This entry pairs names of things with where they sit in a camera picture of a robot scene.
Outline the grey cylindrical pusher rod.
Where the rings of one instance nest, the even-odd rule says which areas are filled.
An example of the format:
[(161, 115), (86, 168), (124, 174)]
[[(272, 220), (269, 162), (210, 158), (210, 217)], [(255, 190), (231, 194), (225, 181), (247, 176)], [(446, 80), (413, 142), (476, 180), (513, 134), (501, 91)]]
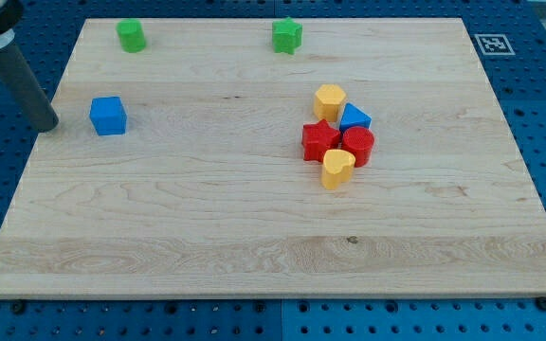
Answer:
[(35, 131), (48, 132), (58, 125), (58, 116), (15, 42), (0, 48), (0, 81)]

